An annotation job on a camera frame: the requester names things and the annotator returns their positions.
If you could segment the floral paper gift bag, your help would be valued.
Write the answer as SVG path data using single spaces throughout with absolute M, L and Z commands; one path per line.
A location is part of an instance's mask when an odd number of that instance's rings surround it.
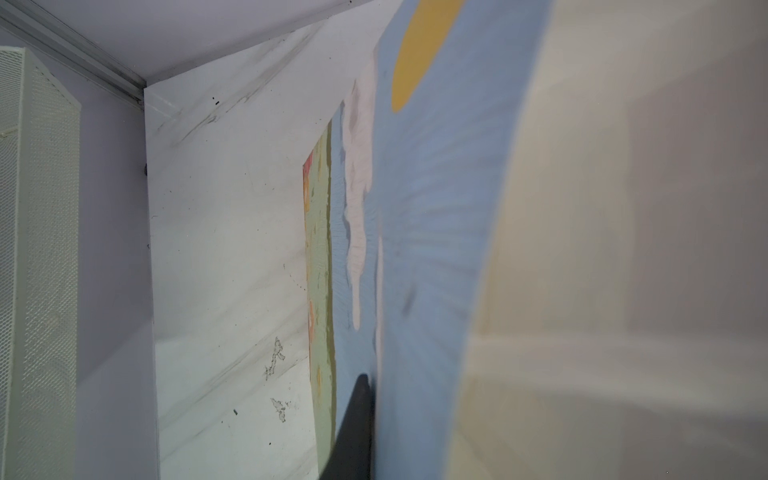
M 304 187 L 319 475 L 767 475 L 767 5 L 404 1 Z

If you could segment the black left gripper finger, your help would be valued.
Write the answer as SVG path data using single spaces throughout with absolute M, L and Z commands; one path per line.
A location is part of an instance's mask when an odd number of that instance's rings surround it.
M 370 480 L 373 465 L 374 391 L 367 374 L 357 377 L 330 457 L 319 480 Z

